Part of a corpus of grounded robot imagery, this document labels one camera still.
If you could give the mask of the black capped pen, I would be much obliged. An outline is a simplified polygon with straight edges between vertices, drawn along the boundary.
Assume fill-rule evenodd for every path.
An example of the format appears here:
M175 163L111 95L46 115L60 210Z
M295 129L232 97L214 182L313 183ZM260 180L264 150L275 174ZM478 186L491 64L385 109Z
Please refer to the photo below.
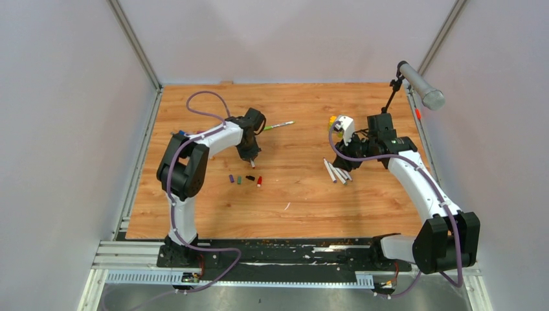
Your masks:
M340 171L341 171L341 173L344 175L344 177L345 177L347 180L350 180L350 181L352 180L350 174L349 174L347 171L345 171L345 170L343 170L343 169L340 169Z

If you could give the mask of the green capped white pen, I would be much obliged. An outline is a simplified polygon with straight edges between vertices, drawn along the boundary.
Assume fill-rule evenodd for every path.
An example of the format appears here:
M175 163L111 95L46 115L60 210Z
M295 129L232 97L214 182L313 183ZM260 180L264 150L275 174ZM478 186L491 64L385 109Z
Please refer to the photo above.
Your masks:
M283 126L289 126L289 125L292 125L294 123L295 123L294 121L287 121L287 122L282 122L282 123L279 123L279 124L268 125L264 128L264 131L272 130L272 129L275 129L275 128L280 128L280 127L283 127Z

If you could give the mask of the white pen body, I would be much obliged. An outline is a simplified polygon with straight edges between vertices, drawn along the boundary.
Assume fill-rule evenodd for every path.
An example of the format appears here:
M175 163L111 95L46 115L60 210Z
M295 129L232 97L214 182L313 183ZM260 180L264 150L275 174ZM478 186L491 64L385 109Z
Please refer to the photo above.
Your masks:
M335 174L333 172L333 170L331 169L329 163L327 162L326 158L323 159L323 162L324 162L324 165L326 167L326 170L330 176L330 179L333 183L336 183L337 182L337 178L335 177Z

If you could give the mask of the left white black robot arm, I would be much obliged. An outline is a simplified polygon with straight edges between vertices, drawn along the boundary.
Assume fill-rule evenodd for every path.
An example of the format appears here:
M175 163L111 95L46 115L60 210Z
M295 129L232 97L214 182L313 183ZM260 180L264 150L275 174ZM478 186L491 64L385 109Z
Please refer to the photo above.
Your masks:
M254 164L261 151L256 136L265 128L266 117L250 108L244 116L227 117L205 132L172 135L157 169L157 179L169 202L170 230L165 243L175 247L174 260L184 268L198 260L193 246L197 238L196 196L205 182L208 160L235 147L241 160Z

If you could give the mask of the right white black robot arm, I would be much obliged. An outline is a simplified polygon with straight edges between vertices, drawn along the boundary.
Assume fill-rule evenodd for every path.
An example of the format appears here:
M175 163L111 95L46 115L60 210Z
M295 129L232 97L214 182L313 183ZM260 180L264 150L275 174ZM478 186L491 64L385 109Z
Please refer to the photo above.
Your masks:
M415 237L374 237L371 265L383 271L401 260L417 265L424 274L473 266L480 235L478 216L464 212L444 193L426 169L412 139L397 135L390 114L369 116L367 123L364 137L360 137L352 118L339 115L331 119L329 133L341 138L338 143L330 143L336 154L333 166L351 172L365 161L382 163L404 188L423 222Z

